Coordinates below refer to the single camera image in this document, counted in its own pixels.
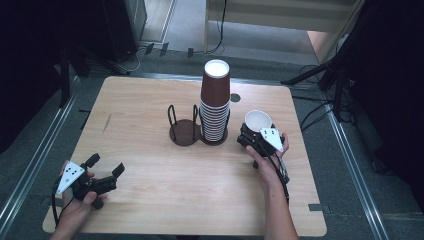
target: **light wood tabletop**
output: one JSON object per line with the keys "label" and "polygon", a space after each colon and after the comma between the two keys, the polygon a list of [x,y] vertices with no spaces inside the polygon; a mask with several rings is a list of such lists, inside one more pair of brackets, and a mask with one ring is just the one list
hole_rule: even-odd
{"label": "light wood tabletop", "polygon": [[[200,140],[178,146],[169,137],[168,107],[174,105],[177,120],[191,119],[200,89],[199,81],[105,80],[71,161],[80,164],[99,153],[100,161],[90,169],[96,177],[110,176],[121,162],[126,170],[118,178],[118,188],[109,192],[104,207],[90,215],[82,231],[263,235],[264,200],[257,170],[236,141],[246,113],[259,109],[289,136],[290,149],[283,159],[298,234],[323,236],[323,213],[309,208],[320,201],[290,90],[231,83],[231,93],[241,99],[230,103],[227,140],[218,146]],[[43,229],[54,231],[51,208]]]}

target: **forearm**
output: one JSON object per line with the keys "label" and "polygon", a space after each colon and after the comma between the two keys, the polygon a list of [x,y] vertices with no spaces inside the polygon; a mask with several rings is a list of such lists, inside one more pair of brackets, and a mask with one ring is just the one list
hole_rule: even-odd
{"label": "forearm", "polygon": [[265,239],[298,239],[282,186],[264,189]]}

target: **person's left hand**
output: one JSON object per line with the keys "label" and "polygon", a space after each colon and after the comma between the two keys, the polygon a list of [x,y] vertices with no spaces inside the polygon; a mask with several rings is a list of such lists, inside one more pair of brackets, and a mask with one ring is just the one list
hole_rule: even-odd
{"label": "person's left hand", "polygon": [[[61,174],[63,173],[63,169],[67,163],[68,161],[65,161],[63,164]],[[87,174],[90,178],[94,177],[94,173],[92,172],[87,172]],[[63,206],[67,207],[63,209],[60,215],[59,224],[57,225],[51,239],[72,239],[76,234],[78,234],[92,211],[91,204],[94,202],[96,197],[97,193],[89,192],[84,197],[83,201],[79,201],[77,199],[71,199],[68,196],[67,191],[63,192]],[[105,199],[107,195],[102,194],[99,197],[101,199]]]}

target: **human hand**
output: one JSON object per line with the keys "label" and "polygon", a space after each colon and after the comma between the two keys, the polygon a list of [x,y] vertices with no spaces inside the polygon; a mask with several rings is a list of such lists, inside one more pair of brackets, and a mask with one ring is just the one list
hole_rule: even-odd
{"label": "human hand", "polygon": [[[278,156],[278,158],[283,157],[284,153],[286,153],[286,151],[289,149],[289,139],[287,133],[283,133],[282,136],[285,139],[283,143],[283,152],[275,151],[275,154]],[[266,189],[274,186],[280,187],[280,180],[275,173],[274,166],[269,161],[269,159],[261,157],[261,155],[259,155],[259,153],[252,146],[247,146],[246,152],[258,163],[259,184],[261,185],[262,190],[265,191]],[[277,167],[280,166],[280,161],[278,158],[275,155],[271,156],[271,159],[274,161]]]}
{"label": "human hand", "polygon": [[[63,164],[61,174],[63,173],[63,169],[66,164],[67,161]],[[94,177],[94,173],[92,172],[87,172],[87,174],[90,178]],[[105,199],[107,195],[102,194],[99,197],[101,199]],[[83,201],[79,201],[77,199],[73,199],[72,196],[69,196],[68,191],[63,192],[62,202],[63,206],[66,206],[66,208],[62,209],[59,224],[57,225],[51,239],[72,239],[76,234],[78,234],[87,221],[87,218],[92,211],[91,204],[96,198],[97,193],[89,192],[84,197]]]}

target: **black wire cup holder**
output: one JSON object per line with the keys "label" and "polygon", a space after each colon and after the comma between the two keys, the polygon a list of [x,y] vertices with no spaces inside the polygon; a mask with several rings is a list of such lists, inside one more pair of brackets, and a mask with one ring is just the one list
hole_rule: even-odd
{"label": "black wire cup holder", "polygon": [[[222,138],[218,141],[208,141],[201,134],[201,130],[203,131],[203,118],[200,114],[199,108],[196,104],[193,105],[193,118],[190,119],[181,119],[177,121],[177,117],[175,115],[175,107],[174,105],[170,105],[168,107],[168,120],[171,128],[169,129],[169,137],[171,140],[179,145],[179,146],[190,146],[195,143],[197,140],[201,140],[203,143],[210,146],[217,146],[225,142],[228,136],[228,121],[230,120],[230,110],[228,110],[228,116],[225,122],[225,130],[222,134]],[[200,125],[197,124],[197,116],[200,118]]]}

